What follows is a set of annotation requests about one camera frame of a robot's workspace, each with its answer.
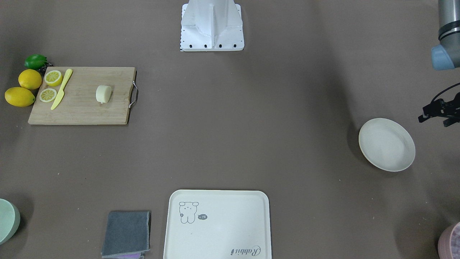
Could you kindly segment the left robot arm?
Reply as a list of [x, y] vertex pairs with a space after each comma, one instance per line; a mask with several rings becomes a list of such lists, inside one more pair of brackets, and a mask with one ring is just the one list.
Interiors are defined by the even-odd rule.
[[[432, 67], [437, 71], [460, 67], [460, 2], [458, 0], [438, 1], [439, 30], [437, 46], [431, 49]], [[429, 104], [424, 106], [423, 113], [418, 117], [419, 123], [430, 118], [444, 118], [444, 127], [460, 121], [460, 94], [453, 100], [445, 101], [440, 95], [454, 87], [456, 83], [439, 92]]]

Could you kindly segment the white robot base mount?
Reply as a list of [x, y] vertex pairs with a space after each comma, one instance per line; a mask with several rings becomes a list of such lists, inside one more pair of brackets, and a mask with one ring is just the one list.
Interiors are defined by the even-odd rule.
[[241, 51], [242, 9], [233, 0], [190, 0], [182, 5], [180, 51]]

